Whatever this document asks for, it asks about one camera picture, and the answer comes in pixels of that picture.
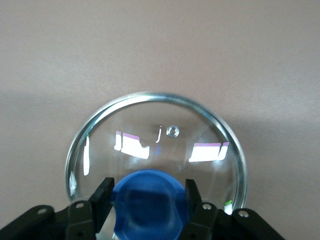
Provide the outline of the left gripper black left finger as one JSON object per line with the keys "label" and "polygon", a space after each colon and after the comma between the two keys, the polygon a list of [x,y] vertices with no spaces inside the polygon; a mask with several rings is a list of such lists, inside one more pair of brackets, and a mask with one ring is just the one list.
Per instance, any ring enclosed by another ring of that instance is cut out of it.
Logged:
{"label": "left gripper black left finger", "polygon": [[2,240],[95,240],[111,209],[115,186],[106,177],[88,200],[77,200],[56,212],[50,205],[37,205],[0,230]]}

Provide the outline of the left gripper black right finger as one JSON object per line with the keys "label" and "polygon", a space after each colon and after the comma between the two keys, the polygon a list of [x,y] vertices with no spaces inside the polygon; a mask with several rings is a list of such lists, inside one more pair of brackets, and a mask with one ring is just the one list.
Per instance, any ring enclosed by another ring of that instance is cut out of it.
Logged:
{"label": "left gripper black right finger", "polygon": [[239,208],[231,215],[209,202],[203,202],[193,179],[185,180],[189,221],[179,238],[181,240],[283,240],[259,214],[248,208]]}

